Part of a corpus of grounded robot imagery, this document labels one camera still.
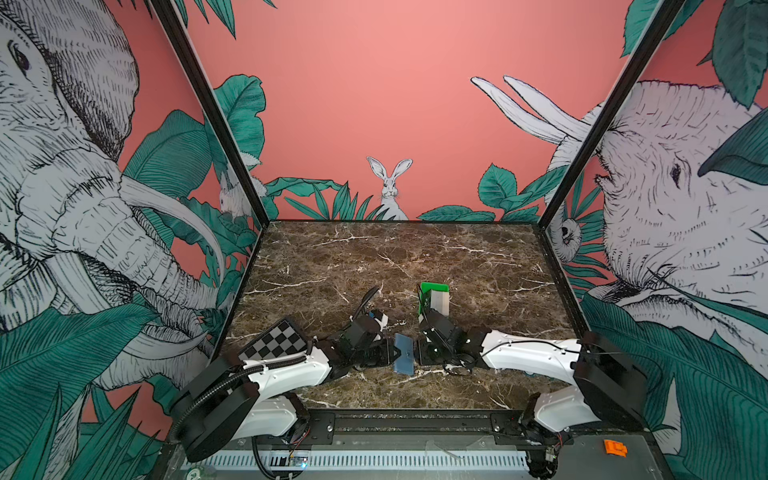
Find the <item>blue leather card holder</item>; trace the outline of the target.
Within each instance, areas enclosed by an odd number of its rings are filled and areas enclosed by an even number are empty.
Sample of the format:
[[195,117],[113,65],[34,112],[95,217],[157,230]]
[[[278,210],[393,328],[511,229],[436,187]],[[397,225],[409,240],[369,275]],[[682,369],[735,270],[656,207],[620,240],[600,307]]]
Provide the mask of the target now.
[[413,340],[408,336],[397,333],[394,346],[399,351],[399,356],[393,363],[394,371],[398,374],[413,376],[415,374]]

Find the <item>green plastic card tray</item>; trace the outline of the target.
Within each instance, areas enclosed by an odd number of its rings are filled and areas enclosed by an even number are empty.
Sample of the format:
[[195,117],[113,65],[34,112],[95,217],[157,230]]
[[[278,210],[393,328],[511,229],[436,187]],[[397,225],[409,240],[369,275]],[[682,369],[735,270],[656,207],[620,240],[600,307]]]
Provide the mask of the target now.
[[431,309],[429,304],[431,290],[448,291],[450,294],[450,287],[446,284],[422,282],[418,288],[418,298],[419,298],[418,314],[420,316],[425,316],[427,312]]

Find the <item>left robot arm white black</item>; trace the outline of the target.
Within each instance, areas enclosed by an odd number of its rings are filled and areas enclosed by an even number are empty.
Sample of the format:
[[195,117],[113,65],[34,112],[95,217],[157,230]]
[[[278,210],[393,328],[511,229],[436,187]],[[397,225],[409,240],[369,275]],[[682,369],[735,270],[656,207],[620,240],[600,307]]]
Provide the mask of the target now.
[[340,332],[308,343],[305,350],[267,360],[236,354],[216,359],[171,402],[167,441],[180,444],[191,462],[206,459],[229,441],[261,435],[283,436],[278,399],[296,389],[322,385],[354,368],[378,368],[400,356],[383,336],[388,316],[375,309],[358,313]]

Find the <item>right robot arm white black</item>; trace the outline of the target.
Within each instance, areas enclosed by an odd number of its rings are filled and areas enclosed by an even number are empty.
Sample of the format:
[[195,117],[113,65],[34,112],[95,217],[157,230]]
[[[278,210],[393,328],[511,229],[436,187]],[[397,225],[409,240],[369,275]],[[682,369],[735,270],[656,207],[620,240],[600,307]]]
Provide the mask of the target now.
[[645,428],[647,374],[628,354],[592,331],[579,339],[521,337],[487,327],[462,329],[432,307],[419,310],[425,339],[417,358],[467,371],[514,370],[565,383],[529,400],[520,425],[561,433],[595,422],[625,431]]

